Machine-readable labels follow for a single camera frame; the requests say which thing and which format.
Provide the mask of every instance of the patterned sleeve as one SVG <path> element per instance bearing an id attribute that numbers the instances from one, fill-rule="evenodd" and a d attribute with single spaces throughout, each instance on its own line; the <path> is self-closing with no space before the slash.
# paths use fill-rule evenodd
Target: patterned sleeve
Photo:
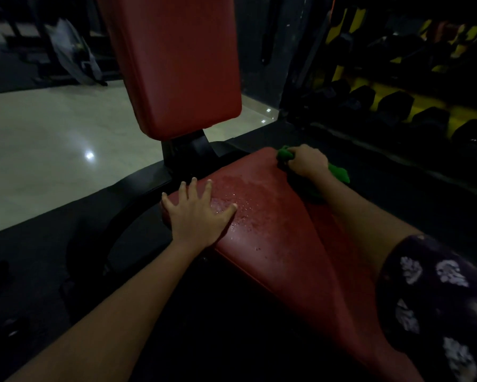
<path id="1" fill-rule="evenodd" d="M 402 241 L 376 284 L 389 343 L 426 381 L 477 381 L 477 268 L 433 238 Z"/>

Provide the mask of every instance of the white floor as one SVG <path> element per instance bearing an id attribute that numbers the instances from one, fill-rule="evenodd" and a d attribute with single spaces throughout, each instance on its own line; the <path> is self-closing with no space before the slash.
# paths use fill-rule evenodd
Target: white floor
<path id="1" fill-rule="evenodd" d="M 277 118 L 243 97 L 242 114 L 205 130 L 224 141 Z M 0 230 L 88 196 L 162 160 L 123 82 L 0 94 Z"/>

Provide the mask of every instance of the forearm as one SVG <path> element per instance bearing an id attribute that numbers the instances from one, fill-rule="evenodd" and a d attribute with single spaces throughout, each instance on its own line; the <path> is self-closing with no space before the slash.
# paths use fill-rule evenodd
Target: forearm
<path id="1" fill-rule="evenodd" d="M 197 253 L 171 244 L 10 381 L 127 381 L 164 305 Z"/>
<path id="2" fill-rule="evenodd" d="M 420 233 L 358 195 L 329 171 L 315 174 L 313 182 L 371 265 L 375 277 L 397 244 L 408 236 Z"/>

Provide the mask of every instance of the red seat cushion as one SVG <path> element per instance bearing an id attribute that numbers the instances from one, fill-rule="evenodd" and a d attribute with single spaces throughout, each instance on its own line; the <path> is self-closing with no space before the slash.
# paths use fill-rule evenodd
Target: red seat cushion
<path id="1" fill-rule="evenodd" d="M 242 110 L 233 0 L 98 0 L 137 121 L 166 141 Z"/>
<path id="2" fill-rule="evenodd" d="M 209 176 L 212 206 L 238 211 L 216 251 L 295 313 L 387 380 L 420 380 L 410 360 L 386 341 L 375 287 L 327 205 L 305 204 L 261 149 Z M 199 182 L 201 193 L 205 181 Z M 178 193 L 170 195 L 178 203 Z"/>

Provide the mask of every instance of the left hand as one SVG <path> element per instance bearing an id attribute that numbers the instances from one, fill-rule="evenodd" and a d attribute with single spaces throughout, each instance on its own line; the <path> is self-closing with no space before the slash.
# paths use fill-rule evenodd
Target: left hand
<path id="1" fill-rule="evenodd" d="M 170 215 L 173 243 L 193 251 L 196 255 L 214 244 L 237 210 L 233 204 L 221 213 L 210 207 L 212 181 L 208 180 L 203 196 L 196 190 L 197 179 L 193 178 L 187 190 L 185 182 L 178 190 L 178 205 L 173 205 L 166 193 L 162 204 Z"/>

